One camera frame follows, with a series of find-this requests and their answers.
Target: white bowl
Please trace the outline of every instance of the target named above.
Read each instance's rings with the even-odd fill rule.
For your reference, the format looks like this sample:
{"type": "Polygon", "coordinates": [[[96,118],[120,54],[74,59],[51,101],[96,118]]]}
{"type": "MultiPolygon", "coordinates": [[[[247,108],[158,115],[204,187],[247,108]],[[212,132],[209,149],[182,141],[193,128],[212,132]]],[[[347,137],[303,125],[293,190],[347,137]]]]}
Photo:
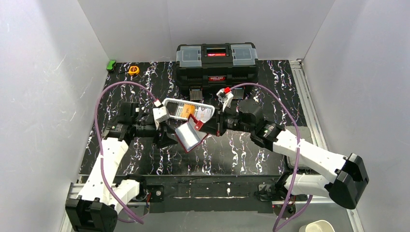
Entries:
{"type": "Polygon", "coordinates": [[[335,229],[328,221],[319,220],[302,226],[299,232],[335,232],[335,229]]]}

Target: green object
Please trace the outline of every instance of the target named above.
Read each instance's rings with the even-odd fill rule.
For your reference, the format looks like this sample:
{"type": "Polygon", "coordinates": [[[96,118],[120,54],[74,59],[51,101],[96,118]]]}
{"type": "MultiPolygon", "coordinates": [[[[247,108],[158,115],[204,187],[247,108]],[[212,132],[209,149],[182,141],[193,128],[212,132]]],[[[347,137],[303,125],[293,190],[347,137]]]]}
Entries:
{"type": "Polygon", "coordinates": [[[113,71],[114,67],[115,67],[115,63],[116,63],[115,60],[110,60],[110,62],[108,62],[108,65],[107,65],[107,70],[108,71],[113,71]]]}

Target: toolbox lid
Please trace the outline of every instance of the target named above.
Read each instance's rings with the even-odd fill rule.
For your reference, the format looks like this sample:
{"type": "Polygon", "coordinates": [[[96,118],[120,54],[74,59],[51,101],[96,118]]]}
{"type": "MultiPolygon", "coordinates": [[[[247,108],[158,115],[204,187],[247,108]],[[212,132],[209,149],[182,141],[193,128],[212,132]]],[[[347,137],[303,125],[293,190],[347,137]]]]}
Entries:
{"type": "Polygon", "coordinates": [[[231,49],[234,66],[255,65],[255,59],[258,58],[258,55],[251,44],[232,44],[231,49]]]}
{"type": "Polygon", "coordinates": [[[176,52],[180,67],[201,67],[201,46],[181,46],[176,52]]]}

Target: white basket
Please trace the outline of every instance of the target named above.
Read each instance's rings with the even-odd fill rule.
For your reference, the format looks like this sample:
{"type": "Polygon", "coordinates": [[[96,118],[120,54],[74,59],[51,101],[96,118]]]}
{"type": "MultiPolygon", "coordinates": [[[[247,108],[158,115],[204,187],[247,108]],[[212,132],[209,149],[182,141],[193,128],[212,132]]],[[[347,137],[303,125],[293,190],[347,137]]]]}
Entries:
{"type": "Polygon", "coordinates": [[[188,120],[188,117],[181,117],[182,109],[184,108],[184,105],[185,105],[185,104],[193,105],[193,106],[195,107],[195,111],[194,111],[194,113],[193,113],[194,117],[195,117],[197,120],[200,120],[200,121],[203,121],[203,122],[208,121],[209,118],[212,117],[212,115],[213,115],[214,112],[215,112],[215,107],[212,106],[212,105],[197,103],[197,102],[193,102],[193,101],[180,100],[180,99],[166,98],[166,99],[164,99],[164,101],[162,102],[162,104],[166,107],[166,105],[167,105],[169,102],[173,102],[173,103],[178,104],[178,108],[177,108],[177,111],[176,111],[175,115],[169,115],[170,118],[174,118],[174,119],[179,119],[179,120],[184,120],[184,121],[187,121],[187,120],[188,120]],[[207,113],[207,116],[208,116],[208,115],[210,115],[210,116],[209,116],[209,117],[205,117],[205,116],[202,116],[202,115],[198,115],[198,112],[199,112],[200,109],[201,109],[202,111],[204,111],[204,110],[209,110],[210,113],[207,113]]]}

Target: black panel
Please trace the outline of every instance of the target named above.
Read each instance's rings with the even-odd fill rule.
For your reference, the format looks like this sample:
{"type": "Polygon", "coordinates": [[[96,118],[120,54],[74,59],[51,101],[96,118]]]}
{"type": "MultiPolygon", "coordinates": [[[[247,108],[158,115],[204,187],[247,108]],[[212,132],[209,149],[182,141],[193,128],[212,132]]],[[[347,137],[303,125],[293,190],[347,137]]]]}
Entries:
{"type": "MultiPolygon", "coordinates": [[[[299,96],[296,91],[290,64],[286,60],[264,60],[259,62],[259,83],[270,88],[288,107],[298,126],[306,126],[299,96]]],[[[181,98],[172,76],[173,62],[118,63],[113,73],[107,76],[105,86],[118,81],[135,81],[146,85],[153,94],[163,100],[181,98]],[[137,76],[129,76],[127,71],[132,65],[140,68],[137,76]]],[[[279,124],[291,125],[283,116],[278,102],[266,92],[254,88],[252,98],[263,105],[268,120],[279,124]]],[[[109,91],[102,99],[99,108],[101,130],[118,111],[120,101],[134,101],[151,106],[148,95],[132,86],[120,86],[109,91]]],[[[204,95],[204,103],[218,105],[215,94],[204,95]]],[[[90,133],[89,142],[81,165],[81,174],[90,174],[99,153],[95,131],[90,133]]],[[[208,137],[202,145],[186,154],[180,145],[159,150],[152,145],[151,138],[137,138],[131,143],[129,151],[122,159],[118,174],[151,175],[280,175],[286,170],[282,155],[261,149],[249,138],[248,133],[228,131],[222,137],[208,137]]]]}

